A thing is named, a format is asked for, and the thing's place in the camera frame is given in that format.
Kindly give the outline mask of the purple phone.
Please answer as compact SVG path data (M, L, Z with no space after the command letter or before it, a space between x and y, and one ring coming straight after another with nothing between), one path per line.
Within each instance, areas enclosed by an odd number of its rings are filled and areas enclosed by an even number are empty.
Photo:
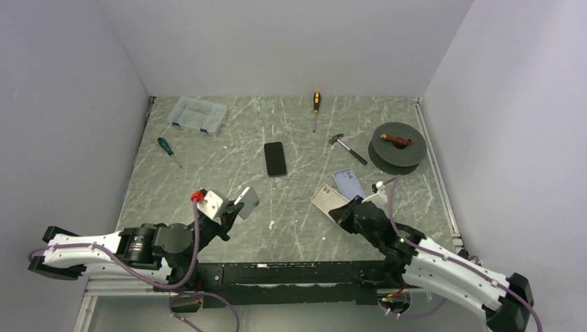
M267 175L269 177L286 176L287 164L283 144L268 142L264 144L263 148Z

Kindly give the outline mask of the grey silver phone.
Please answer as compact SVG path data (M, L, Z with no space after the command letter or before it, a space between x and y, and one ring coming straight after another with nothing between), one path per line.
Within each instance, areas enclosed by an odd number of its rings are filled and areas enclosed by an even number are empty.
M238 216L246 220L259 203L260 199L254 188L246 187L235 200L234 205L239 208Z

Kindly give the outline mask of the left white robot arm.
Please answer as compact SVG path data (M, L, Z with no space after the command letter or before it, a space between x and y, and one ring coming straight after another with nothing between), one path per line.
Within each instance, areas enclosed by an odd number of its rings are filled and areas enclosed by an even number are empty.
M219 221L198 211L189 225L144 223L96 237L80 237L51 226L44 234L45 246L29 254L28 269L61 280L131 275L163 290L188 291L199 281L198 254L215 237L228 241L236 218L247 219L254 209L254 205L231 201Z

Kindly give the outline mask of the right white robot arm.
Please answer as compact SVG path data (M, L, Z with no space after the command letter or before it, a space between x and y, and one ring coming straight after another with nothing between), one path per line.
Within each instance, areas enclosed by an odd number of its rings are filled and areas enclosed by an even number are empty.
M483 319L490 331L526 330L534 306L526 277L487 270L359 197L327 214L385 257L381 277L388 286L407 284L431 291Z

